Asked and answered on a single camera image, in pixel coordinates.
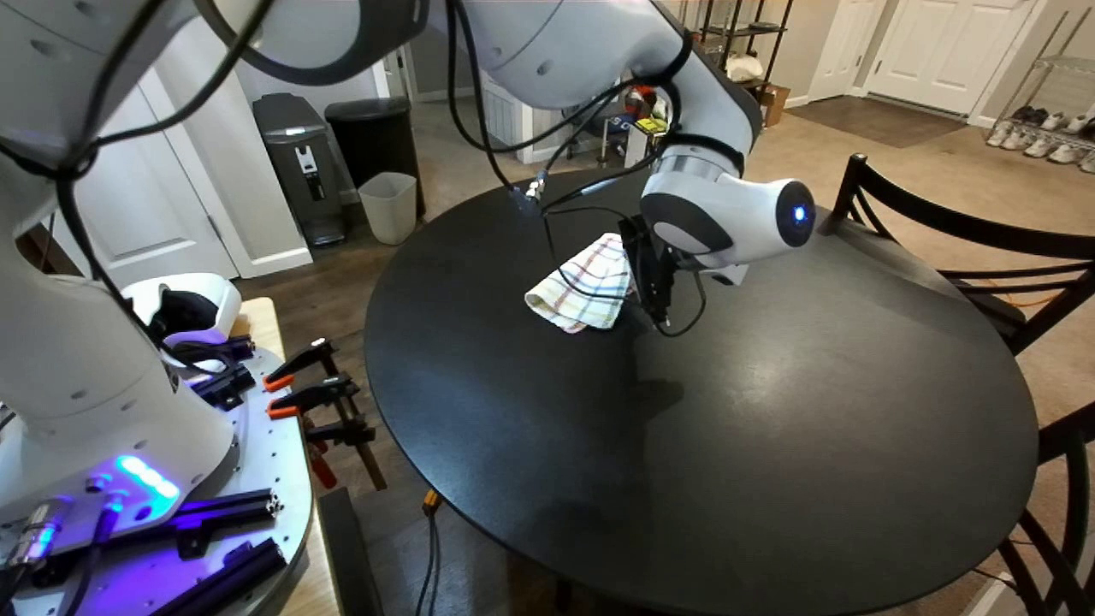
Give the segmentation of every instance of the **chair back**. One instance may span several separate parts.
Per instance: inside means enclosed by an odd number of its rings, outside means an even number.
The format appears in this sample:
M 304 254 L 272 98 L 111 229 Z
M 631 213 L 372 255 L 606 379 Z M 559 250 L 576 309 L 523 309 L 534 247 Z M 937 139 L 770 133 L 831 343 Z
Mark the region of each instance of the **chair back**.
M 1058 611 L 1068 607 L 1071 616 L 1095 611 L 1095 569 L 1084 550 L 1090 544 L 1090 442 L 1095 439 L 1095 402 L 1079 406 L 1076 414 L 1039 429 L 1039 465 L 1066 458 L 1068 491 L 1066 491 L 1066 530 L 1049 533 L 1045 523 L 1026 510 L 1020 530 L 1031 536 L 1033 554 L 1050 571 L 1039 587 L 1031 576 L 1031 558 L 1017 550 L 1012 539 L 1001 544 L 1001 558 L 1012 571 L 1012 587 L 1023 599 L 1026 611 Z
M 824 229 L 831 234 L 831 227 L 852 220 L 898 242 L 875 204 L 964 242 L 1039 255 L 1038 268 L 940 271 L 996 326 L 1012 352 L 1023 352 L 1095 294 L 1095 235 L 1023 229 L 956 213 L 895 186 L 864 153 L 852 153 Z M 1017 309 L 1010 299 L 1020 294 L 1050 299 L 1039 309 Z

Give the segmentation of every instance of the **cloth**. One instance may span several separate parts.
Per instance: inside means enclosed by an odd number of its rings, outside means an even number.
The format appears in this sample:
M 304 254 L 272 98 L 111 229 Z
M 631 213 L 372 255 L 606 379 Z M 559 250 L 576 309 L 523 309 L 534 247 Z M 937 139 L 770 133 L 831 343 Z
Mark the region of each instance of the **cloth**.
M 612 328 L 631 294 L 631 262 L 621 234 L 603 234 L 567 262 L 551 271 L 523 294 L 523 304 L 576 336 L 581 328 Z

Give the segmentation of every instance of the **gray bin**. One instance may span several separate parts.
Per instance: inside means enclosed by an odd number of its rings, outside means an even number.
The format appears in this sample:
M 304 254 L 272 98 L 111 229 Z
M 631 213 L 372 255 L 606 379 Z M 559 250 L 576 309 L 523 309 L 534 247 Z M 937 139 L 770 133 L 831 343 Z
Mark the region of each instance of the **gray bin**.
M 417 220 L 417 179 L 402 171 L 380 171 L 362 187 L 370 229 L 380 242 L 403 242 Z

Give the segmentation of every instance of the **black table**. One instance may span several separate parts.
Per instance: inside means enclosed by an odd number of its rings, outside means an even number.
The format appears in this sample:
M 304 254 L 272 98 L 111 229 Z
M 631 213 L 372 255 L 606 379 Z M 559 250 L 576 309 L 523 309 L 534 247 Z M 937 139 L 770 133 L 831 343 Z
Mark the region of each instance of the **black table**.
M 562 254 L 603 229 L 606 213 L 556 220 Z M 636 309 L 559 332 L 523 309 L 556 262 L 541 220 L 489 190 L 389 259 L 365 319 L 389 434 L 500 544 L 654 609 L 858 611 L 940 587 L 1017 523 L 1026 384 L 904 250 L 815 235 L 743 286 L 705 282 L 686 340 Z M 678 276 L 678 321 L 695 304 Z

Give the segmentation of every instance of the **trash can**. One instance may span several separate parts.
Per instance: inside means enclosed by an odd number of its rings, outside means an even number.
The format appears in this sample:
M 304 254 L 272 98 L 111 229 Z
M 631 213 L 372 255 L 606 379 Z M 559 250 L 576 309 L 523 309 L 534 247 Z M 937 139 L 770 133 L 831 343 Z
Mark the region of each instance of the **trash can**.
M 380 242 L 403 242 L 413 234 L 413 175 L 380 171 L 360 187 L 360 199 Z
M 417 175 L 411 104 L 409 98 L 352 98 L 327 109 L 352 186 L 365 186 L 380 171 Z M 417 220 L 425 214 L 422 186 L 413 187 Z
M 254 116 L 309 247 L 343 242 L 345 213 L 360 210 L 360 199 L 330 124 L 288 91 L 257 98 Z

